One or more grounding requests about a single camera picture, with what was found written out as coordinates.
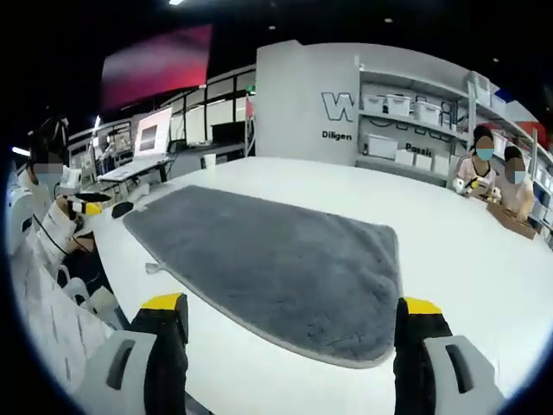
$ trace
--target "cardboard box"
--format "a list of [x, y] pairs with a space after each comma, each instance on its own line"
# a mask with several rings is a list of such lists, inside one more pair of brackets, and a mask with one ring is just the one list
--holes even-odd
[[507, 229], [528, 239], [534, 239], [536, 231], [528, 223], [520, 222], [513, 213], [505, 211], [498, 203], [488, 203], [487, 210]]

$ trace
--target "ceiling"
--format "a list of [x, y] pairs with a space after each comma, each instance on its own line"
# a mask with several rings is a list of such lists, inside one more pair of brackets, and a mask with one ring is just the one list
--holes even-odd
[[15, 63], [4, 94], [13, 144], [23, 145], [48, 105], [68, 115], [73, 132], [91, 127], [107, 55], [163, 31], [205, 23], [214, 24], [208, 78], [255, 63], [258, 47], [288, 39], [379, 43], [483, 73], [553, 130], [553, 48], [543, 43], [550, 22], [532, 0], [513, 6], [484, 0], [18, 3], [26, 10], [14, 13], [22, 24], [10, 34], [18, 41], [6, 49]]

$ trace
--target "white table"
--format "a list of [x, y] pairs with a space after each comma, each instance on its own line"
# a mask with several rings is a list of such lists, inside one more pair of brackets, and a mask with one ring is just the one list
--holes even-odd
[[[250, 157], [163, 183], [144, 205], [195, 184], [393, 227], [405, 296], [442, 308], [496, 367], [512, 396], [537, 362], [553, 323], [553, 254], [503, 228], [486, 204], [400, 176], [315, 162]], [[393, 413], [392, 362], [348, 369], [279, 348], [201, 301], [165, 271], [111, 211], [94, 219], [111, 287], [131, 320], [142, 303], [188, 294], [188, 392], [217, 415]]]

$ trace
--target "woman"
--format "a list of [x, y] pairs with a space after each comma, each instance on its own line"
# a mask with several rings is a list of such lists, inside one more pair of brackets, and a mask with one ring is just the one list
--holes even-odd
[[526, 166], [520, 150], [511, 145], [505, 149], [505, 176], [498, 178], [501, 190], [501, 204], [517, 214], [517, 219], [528, 220], [534, 208], [534, 185], [526, 173]]
[[492, 132], [489, 128], [479, 125], [474, 129], [474, 144], [470, 150], [471, 154], [460, 160], [457, 178], [464, 181], [465, 184], [473, 179], [485, 179], [489, 182], [488, 189], [491, 191], [497, 173], [490, 164], [494, 148]]

